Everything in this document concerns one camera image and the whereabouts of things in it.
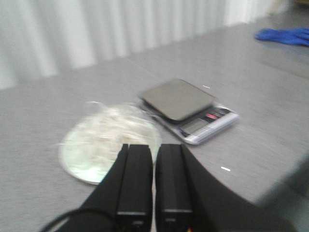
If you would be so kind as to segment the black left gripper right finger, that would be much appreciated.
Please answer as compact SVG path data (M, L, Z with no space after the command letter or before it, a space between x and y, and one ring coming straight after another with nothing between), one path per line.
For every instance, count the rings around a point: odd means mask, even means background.
M155 168L158 232L294 232L295 227L237 195L184 145L162 144Z

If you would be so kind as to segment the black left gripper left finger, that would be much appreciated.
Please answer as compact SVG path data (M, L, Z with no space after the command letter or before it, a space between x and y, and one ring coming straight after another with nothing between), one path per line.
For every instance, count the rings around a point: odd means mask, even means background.
M149 232L153 163L147 145L124 144L84 203L49 222L43 232Z

